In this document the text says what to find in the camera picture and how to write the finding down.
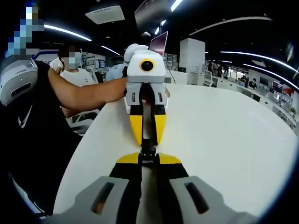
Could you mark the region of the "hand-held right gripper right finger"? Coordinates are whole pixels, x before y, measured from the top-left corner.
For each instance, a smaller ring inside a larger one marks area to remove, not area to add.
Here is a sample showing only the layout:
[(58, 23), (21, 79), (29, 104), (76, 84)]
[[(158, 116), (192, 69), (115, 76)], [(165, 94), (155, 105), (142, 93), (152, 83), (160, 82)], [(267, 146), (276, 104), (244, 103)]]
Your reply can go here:
[(257, 217), (225, 204), (220, 192), (199, 177), (188, 175), (182, 162), (158, 153), (157, 196), (165, 224), (255, 224)]

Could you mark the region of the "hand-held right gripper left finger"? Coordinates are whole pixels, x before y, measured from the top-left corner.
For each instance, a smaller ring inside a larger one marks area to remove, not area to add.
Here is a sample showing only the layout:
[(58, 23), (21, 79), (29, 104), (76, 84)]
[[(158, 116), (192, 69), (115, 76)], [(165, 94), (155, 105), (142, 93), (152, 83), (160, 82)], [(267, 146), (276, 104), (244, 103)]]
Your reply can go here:
[(75, 197), (74, 204), (46, 224), (118, 224), (137, 214), (141, 197), (141, 153), (119, 158), (110, 175), (101, 176)]

